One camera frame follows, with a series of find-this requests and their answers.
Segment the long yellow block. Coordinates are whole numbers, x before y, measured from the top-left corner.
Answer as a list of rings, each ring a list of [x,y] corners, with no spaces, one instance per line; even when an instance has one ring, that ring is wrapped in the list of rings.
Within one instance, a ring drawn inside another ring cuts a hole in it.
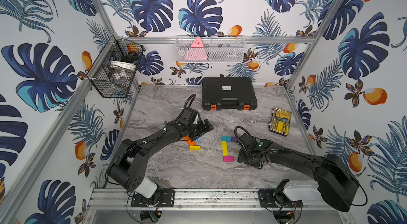
[[[226,141],[222,141],[222,154],[223,154],[223,156],[229,155]]]

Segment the small yellow block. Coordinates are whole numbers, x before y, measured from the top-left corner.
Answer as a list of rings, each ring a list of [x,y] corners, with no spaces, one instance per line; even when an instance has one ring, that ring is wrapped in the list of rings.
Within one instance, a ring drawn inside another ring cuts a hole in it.
[[[198,146],[198,145],[194,145],[194,146],[191,145],[191,146],[189,147],[189,149],[190,149],[190,150],[201,150],[201,147]]]

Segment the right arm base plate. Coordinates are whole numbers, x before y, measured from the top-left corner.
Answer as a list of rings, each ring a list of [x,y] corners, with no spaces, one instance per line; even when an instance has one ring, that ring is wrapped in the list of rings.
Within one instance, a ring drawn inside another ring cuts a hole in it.
[[[280,189],[260,189],[259,202],[262,208],[302,208],[301,200],[292,201]]]

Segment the teal block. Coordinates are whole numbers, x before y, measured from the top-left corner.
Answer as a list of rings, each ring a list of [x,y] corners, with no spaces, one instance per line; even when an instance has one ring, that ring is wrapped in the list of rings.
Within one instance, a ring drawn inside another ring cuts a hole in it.
[[[221,136],[221,140],[226,141],[226,142],[232,142],[232,137],[230,137],[230,136]]]

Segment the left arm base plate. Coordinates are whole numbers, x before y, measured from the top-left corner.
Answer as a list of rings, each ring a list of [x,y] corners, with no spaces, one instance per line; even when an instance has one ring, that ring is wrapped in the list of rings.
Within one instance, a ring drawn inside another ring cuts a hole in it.
[[[132,197],[131,207],[147,208],[172,208],[174,206],[175,190],[173,189],[160,189],[147,198],[140,193],[136,193]]]

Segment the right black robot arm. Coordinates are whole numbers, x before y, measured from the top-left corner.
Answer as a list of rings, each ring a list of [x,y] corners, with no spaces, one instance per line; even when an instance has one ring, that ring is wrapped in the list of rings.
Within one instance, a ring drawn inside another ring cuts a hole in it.
[[[241,147],[238,162],[257,169],[270,162],[298,171],[316,181],[318,193],[329,206],[342,212],[350,210],[360,183],[338,156],[310,155],[271,140],[256,141],[246,133],[236,138]]]

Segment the magenta block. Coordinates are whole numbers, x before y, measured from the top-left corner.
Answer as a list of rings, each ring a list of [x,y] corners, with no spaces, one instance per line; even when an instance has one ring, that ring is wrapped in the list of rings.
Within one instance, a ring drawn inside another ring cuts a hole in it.
[[[235,158],[234,158],[234,156],[223,156],[223,161],[224,162],[234,162]]]

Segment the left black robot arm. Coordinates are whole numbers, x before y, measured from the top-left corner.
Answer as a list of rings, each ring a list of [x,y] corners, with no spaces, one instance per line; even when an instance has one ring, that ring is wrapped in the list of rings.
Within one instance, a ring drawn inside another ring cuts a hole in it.
[[[165,123],[160,131],[143,139],[123,140],[110,165],[107,177],[127,192],[136,192],[147,199],[158,197],[159,186],[146,176],[149,159],[164,147],[189,137],[191,141],[212,131],[214,127],[205,119],[197,124]]]

